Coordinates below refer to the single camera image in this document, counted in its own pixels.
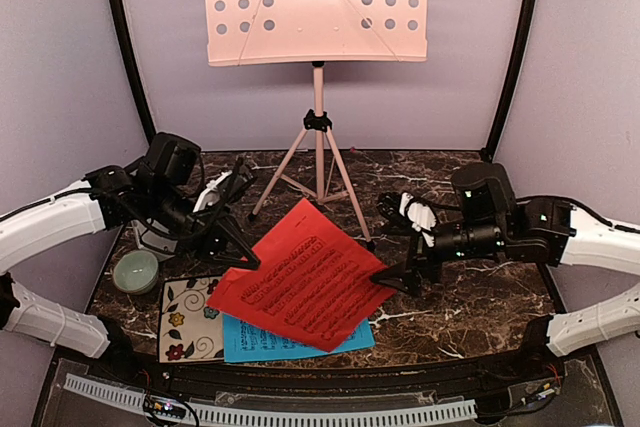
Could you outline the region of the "red sheet music paper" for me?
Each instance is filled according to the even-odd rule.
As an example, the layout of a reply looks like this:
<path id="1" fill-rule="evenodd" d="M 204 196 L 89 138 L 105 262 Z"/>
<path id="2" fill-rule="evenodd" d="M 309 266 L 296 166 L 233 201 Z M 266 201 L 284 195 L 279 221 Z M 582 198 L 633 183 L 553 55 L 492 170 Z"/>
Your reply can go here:
<path id="1" fill-rule="evenodd" d="M 395 293 L 371 280 L 383 263 L 306 199 L 253 250 L 258 269 L 229 269 L 208 307 L 324 352 Z"/>

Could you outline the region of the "blue sheet music paper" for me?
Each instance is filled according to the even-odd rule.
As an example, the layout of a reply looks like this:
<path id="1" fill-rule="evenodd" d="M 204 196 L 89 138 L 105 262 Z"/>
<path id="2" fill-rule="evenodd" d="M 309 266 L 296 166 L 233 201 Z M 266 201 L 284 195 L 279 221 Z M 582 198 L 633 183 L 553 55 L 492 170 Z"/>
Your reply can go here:
<path id="1" fill-rule="evenodd" d="M 280 337 L 229 315 L 223 317 L 223 337 L 224 359 L 227 363 L 307 359 L 375 346 L 373 332 L 367 320 L 330 353 Z"/>

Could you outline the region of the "pink music stand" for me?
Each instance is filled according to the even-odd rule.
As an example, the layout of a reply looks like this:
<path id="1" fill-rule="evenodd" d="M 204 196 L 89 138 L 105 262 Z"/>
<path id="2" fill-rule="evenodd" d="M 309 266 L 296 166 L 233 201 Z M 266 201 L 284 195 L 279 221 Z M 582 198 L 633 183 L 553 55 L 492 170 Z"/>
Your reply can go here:
<path id="1" fill-rule="evenodd" d="M 324 108 L 329 62 L 423 62 L 428 0 L 205 0 L 212 67 L 310 64 L 313 104 L 249 217 L 279 180 L 323 205 L 348 198 L 375 244 Z"/>

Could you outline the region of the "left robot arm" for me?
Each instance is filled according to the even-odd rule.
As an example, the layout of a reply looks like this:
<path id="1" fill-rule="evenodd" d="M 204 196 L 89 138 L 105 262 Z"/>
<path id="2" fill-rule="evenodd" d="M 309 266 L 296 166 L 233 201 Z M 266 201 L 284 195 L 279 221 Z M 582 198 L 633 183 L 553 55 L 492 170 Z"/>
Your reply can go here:
<path id="1" fill-rule="evenodd" d="M 11 268 L 75 238 L 137 222 L 169 243 L 168 255 L 193 255 L 217 266 L 255 270 L 260 261 L 230 212 L 255 178 L 243 160 L 197 194 L 184 186 L 202 165 L 201 149 L 175 134 L 154 136 L 131 164 L 106 166 L 61 191 L 1 217 L 1 328 L 89 358 L 120 383 L 141 374 L 140 359 L 116 322 L 45 299 L 15 281 Z"/>

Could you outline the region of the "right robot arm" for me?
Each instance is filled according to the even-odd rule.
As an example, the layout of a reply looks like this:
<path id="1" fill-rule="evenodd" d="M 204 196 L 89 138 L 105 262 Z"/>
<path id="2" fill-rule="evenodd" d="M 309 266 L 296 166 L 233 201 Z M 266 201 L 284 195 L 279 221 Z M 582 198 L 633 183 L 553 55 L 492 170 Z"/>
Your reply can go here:
<path id="1" fill-rule="evenodd" d="M 412 296 L 422 281 L 439 282 L 452 261 L 494 259 L 547 266 L 595 266 L 639 277 L 639 225 L 605 218 L 583 203 L 561 196 L 517 199 L 505 168 L 473 163 L 450 179 L 457 206 L 436 204 L 410 193 L 379 195 L 378 212 L 391 235 L 410 237 L 405 261 L 371 275 L 373 283 Z M 453 210 L 461 219 L 438 220 L 435 210 Z M 639 283 L 581 310 L 530 321 L 510 371 L 534 379 L 549 354 L 564 357 L 582 347 L 639 331 Z"/>

